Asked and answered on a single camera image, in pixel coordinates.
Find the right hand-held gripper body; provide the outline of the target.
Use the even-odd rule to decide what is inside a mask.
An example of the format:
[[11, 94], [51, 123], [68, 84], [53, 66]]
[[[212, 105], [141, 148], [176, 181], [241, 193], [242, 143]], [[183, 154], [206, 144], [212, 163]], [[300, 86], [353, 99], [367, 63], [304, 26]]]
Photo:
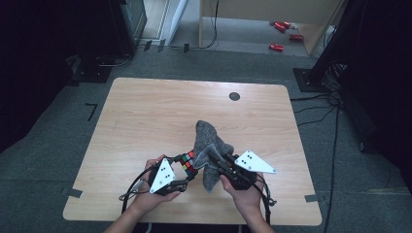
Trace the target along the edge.
[[252, 150], [246, 150], [235, 160], [233, 166], [227, 163], [223, 174], [236, 190], [247, 190], [257, 180], [258, 173], [276, 174], [277, 170]]

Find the white panel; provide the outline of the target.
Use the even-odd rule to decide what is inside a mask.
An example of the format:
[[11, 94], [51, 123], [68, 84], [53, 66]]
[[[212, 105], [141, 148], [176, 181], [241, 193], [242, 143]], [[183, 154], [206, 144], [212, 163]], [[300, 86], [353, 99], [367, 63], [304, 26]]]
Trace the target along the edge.
[[173, 17], [172, 17], [172, 20], [171, 20], [169, 37], [166, 39], [166, 42], [167, 42], [168, 44], [171, 44], [172, 41], [173, 41], [173, 39], [174, 39], [174, 36], [175, 36], [175, 34], [176, 34], [176, 32], [177, 32], [177, 29], [178, 29], [178, 27], [179, 27], [179, 24], [180, 24], [180, 22], [181, 22], [181, 19], [182, 19], [183, 15], [184, 15], [184, 12], [185, 12], [185, 10], [186, 10], [186, 7], [187, 7], [188, 3], [189, 3], [189, 0], [180, 0], [180, 1], [179, 1], [179, 4], [178, 4], [178, 6], [177, 6], [177, 9], [176, 9], [176, 11], [175, 11], [175, 13], [174, 13], [174, 15], [173, 15]]

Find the black cabinet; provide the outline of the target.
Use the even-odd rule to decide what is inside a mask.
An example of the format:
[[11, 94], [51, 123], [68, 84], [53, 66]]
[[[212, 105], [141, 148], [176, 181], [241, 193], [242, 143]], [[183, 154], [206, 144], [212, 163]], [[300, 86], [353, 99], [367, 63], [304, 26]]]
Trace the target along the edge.
[[143, 0], [110, 0], [122, 54], [133, 55], [147, 23]]

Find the multicoloured puzzle cube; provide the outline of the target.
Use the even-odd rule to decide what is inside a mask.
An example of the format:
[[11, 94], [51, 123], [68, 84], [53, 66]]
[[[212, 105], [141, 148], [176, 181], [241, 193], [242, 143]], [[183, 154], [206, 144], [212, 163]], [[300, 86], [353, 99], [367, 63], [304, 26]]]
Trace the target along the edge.
[[187, 153], [184, 153], [179, 162], [181, 163], [189, 180], [192, 180], [198, 174], [198, 170], [193, 167], [194, 152], [192, 150]]

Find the person's right hand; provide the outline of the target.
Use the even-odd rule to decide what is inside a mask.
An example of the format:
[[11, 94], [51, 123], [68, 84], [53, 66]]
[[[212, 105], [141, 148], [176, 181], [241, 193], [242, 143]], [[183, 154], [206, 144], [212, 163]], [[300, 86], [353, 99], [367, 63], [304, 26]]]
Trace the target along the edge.
[[263, 189], [262, 182], [256, 182], [247, 190], [236, 190], [225, 175], [220, 175], [223, 189], [229, 193], [233, 202], [242, 216], [261, 213], [260, 200]]

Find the black stand base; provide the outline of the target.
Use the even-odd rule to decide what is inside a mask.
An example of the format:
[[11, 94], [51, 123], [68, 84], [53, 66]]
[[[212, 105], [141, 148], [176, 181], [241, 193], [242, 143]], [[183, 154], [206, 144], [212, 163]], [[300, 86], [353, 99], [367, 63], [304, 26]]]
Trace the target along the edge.
[[328, 92], [311, 69], [293, 68], [292, 70], [301, 92]]
[[73, 83], [105, 83], [112, 71], [110, 66], [101, 64], [95, 57], [73, 57]]

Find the black stand post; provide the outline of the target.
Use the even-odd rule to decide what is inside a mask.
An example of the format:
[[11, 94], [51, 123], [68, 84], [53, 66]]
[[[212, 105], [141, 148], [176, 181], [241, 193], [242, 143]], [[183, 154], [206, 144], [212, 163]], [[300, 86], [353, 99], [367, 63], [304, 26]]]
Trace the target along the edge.
[[367, 0], [349, 0], [334, 35], [308, 75], [309, 84], [321, 84], [326, 69], [334, 63], [345, 63], [357, 48], [362, 14]]

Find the person's left hand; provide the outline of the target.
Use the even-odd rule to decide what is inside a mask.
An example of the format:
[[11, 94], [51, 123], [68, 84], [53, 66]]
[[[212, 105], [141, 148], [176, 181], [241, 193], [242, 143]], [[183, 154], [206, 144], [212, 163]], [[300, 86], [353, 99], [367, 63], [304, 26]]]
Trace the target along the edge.
[[140, 194], [135, 196], [133, 202], [129, 206], [133, 212], [139, 215], [146, 214], [155, 209], [161, 203], [170, 202], [181, 194], [180, 191], [174, 191], [165, 196], [150, 193], [150, 186], [148, 185], [150, 174], [150, 172], [147, 172], [142, 177], [144, 183], [140, 186]]

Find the grey fluffy cloth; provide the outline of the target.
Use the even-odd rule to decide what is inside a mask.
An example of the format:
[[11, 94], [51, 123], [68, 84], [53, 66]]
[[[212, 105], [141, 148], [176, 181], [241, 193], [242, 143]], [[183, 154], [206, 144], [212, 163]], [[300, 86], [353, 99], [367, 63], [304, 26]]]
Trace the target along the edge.
[[234, 147], [225, 143], [215, 127], [207, 121], [199, 120], [195, 124], [195, 132], [193, 167], [203, 170], [203, 186], [208, 193], [212, 193], [220, 180], [220, 172], [217, 163], [209, 156], [216, 155], [219, 161], [223, 161], [223, 155], [233, 154]]

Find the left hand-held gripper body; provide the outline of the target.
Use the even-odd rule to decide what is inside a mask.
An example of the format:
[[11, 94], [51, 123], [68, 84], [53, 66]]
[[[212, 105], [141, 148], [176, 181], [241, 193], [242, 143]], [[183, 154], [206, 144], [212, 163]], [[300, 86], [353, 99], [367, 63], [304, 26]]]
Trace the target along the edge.
[[174, 191], [184, 192], [186, 189], [179, 189], [177, 181], [180, 180], [176, 179], [169, 160], [163, 158], [150, 174], [150, 193], [165, 196]]

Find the black curtain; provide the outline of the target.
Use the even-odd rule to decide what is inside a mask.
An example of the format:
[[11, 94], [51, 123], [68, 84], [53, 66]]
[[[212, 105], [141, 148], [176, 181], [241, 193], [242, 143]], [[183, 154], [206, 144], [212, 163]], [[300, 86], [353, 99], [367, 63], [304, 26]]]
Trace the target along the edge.
[[384, 155], [412, 194], [412, 0], [366, 0], [340, 81], [357, 105], [364, 150]]
[[68, 57], [92, 64], [100, 55], [110, 16], [110, 0], [0, 0], [0, 152], [70, 82]]

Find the light wooden partition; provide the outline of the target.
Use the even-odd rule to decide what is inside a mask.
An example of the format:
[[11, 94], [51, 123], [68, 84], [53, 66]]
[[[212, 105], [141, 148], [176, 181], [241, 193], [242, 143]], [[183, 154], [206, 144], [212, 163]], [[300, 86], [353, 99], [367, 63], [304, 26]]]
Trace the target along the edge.
[[308, 54], [312, 54], [328, 27], [345, 8], [346, 0], [200, 0], [199, 44], [204, 17], [287, 21], [297, 24]]

